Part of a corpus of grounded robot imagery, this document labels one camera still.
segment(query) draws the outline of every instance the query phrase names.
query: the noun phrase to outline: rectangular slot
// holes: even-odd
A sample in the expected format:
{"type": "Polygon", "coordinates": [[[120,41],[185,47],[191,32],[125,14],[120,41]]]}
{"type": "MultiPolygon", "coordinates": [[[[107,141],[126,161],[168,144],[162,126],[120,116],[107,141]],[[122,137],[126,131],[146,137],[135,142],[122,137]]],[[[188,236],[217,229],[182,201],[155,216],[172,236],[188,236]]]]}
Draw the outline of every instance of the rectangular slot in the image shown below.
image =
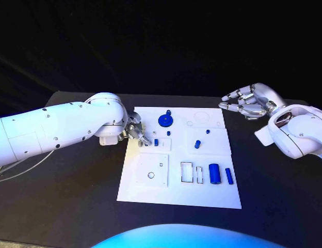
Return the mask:
{"type": "Polygon", "coordinates": [[[181,181],[194,182],[191,162],[181,162],[181,181]]]}
{"type": "Polygon", "coordinates": [[[202,167],[197,166],[197,183],[202,184],[202,167]]]}

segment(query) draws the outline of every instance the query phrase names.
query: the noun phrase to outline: blue cylinder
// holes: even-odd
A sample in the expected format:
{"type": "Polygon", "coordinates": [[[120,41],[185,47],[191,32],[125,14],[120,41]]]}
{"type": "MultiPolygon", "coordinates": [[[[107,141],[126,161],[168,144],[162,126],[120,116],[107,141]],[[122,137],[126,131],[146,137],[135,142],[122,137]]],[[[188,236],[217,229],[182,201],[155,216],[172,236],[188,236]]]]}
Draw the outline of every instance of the blue cylinder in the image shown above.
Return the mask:
{"type": "Polygon", "coordinates": [[[195,147],[197,149],[199,149],[199,143],[201,143],[199,141],[195,142],[194,147],[195,147]]]}
{"type": "Polygon", "coordinates": [[[209,183],[211,184],[220,184],[221,179],[220,179],[218,164],[209,164],[208,165],[208,172],[209,172],[209,183]]]}
{"type": "Polygon", "coordinates": [[[232,184],[232,176],[231,176],[230,168],[225,168],[225,176],[227,176],[228,184],[232,184]]]}

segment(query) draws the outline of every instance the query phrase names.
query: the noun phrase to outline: robotic hand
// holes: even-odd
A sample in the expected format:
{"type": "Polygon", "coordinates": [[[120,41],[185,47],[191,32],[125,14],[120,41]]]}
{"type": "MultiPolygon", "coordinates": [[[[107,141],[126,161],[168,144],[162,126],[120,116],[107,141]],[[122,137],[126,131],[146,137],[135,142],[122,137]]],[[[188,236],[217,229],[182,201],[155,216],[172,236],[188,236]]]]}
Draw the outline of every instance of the robotic hand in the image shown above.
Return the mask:
{"type": "Polygon", "coordinates": [[[238,105],[221,102],[218,107],[240,112],[247,120],[270,117],[268,125],[254,132],[263,145],[276,143],[293,159],[306,154],[322,158],[322,111],[299,104],[287,106],[276,91],[261,83],[240,88],[221,99],[237,97],[238,105]]]}
{"type": "Polygon", "coordinates": [[[150,145],[139,115],[126,112],[112,93],[0,118],[0,167],[83,142],[92,135],[102,146],[117,144],[126,137],[150,145]]]}

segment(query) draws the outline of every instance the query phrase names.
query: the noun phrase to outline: blue object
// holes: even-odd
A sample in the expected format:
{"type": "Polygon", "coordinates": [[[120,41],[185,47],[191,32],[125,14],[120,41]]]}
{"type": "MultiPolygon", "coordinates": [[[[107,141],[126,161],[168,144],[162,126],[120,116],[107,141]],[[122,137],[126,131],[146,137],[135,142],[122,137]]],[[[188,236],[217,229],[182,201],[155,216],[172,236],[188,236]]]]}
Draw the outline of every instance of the blue object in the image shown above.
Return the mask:
{"type": "Polygon", "coordinates": [[[123,247],[280,248],[283,246],[251,235],[221,228],[185,224],[163,224],[129,230],[93,246],[93,248],[123,247]]]}
{"type": "Polygon", "coordinates": [[[208,165],[208,172],[209,172],[209,183],[220,184],[221,179],[220,179],[218,164],[209,164],[208,165]]]}
{"type": "Polygon", "coordinates": [[[228,184],[232,184],[232,176],[231,176],[230,168],[225,168],[225,176],[227,176],[228,184]]]}
{"type": "Polygon", "coordinates": [[[161,115],[158,118],[158,124],[163,128],[169,127],[174,123],[174,118],[171,117],[171,114],[172,114],[171,111],[166,110],[165,115],[161,115]]]}
{"type": "Polygon", "coordinates": [[[201,143],[199,141],[195,142],[194,147],[195,147],[197,149],[199,149],[199,143],[201,143]]]}

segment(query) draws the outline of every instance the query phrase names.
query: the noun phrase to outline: small blue piece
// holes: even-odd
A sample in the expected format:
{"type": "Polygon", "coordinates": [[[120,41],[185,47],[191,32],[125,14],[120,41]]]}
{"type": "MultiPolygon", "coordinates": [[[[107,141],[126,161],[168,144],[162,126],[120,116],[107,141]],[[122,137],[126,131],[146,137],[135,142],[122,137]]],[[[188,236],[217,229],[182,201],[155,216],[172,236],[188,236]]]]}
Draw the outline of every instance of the small blue piece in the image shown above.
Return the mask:
{"type": "Polygon", "coordinates": [[[166,110],[165,115],[161,115],[158,118],[158,124],[163,128],[169,127],[174,123],[174,118],[171,117],[171,114],[172,114],[171,111],[166,110]]]}
{"type": "Polygon", "coordinates": [[[218,164],[209,164],[208,165],[208,172],[209,172],[209,183],[211,184],[220,184],[221,179],[220,179],[218,164]]]}
{"type": "Polygon", "coordinates": [[[199,149],[199,143],[201,143],[199,141],[195,142],[194,147],[195,147],[197,149],[199,149]]]}
{"type": "Polygon", "coordinates": [[[225,168],[225,176],[227,176],[228,184],[232,184],[232,176],[231,176],[230,168],[225,168]]]}

